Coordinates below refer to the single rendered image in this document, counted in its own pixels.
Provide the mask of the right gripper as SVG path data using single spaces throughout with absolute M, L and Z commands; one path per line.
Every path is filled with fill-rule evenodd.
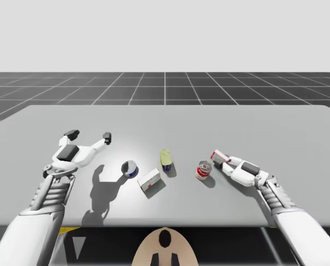
M 262 186 L 269 177 L 269 173 L 258 166 L 242 160 L 241 158 L 229 156 L 227 162 L 213 162 L 214 166 L 222 173 L 230 176 L 232 180 L 243 186 Z

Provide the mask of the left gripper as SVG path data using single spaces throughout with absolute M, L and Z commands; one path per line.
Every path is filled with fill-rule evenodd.
M 70 130 L 59 140 L 60 148 L 52 156 L 54 167 L 85 167 L 94 158 L 95 150 L 100 152 L 111 144 L 112 134 L 110 132 L 104 133 L 102 139 L 91 147 L 70 144 L 77 139 L 79 133 L 79 130 Z

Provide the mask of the red and white carton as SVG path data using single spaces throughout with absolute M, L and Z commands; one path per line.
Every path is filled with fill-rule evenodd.
M 137 180 L 141 190 L 145 192 L 161 179 L 158 168 L 154 168 Z
M 230 161 L 230 158 L 219 150 L 215 150 L 210 158 L 214 163 L 217 164 L 228 163 Z

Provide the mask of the red and white can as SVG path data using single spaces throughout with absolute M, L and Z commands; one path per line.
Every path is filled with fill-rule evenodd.
M 206 180 L 211 171 L 212 165 L 208 161 L 200 161 L 194 175 L 199 180 Z

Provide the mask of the blue flat can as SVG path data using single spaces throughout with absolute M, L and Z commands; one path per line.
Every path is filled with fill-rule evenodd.
M 132 178 L 137 175 L 138 167 L 134 161 L 129 160 L 122 164 L 121 171 L 124 176 Z

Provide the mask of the tan robot part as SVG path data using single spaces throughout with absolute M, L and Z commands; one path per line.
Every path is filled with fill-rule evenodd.
M 189 242 L 177 231 L 160 228 L 139 245 L 131 266 L 199 266 Z

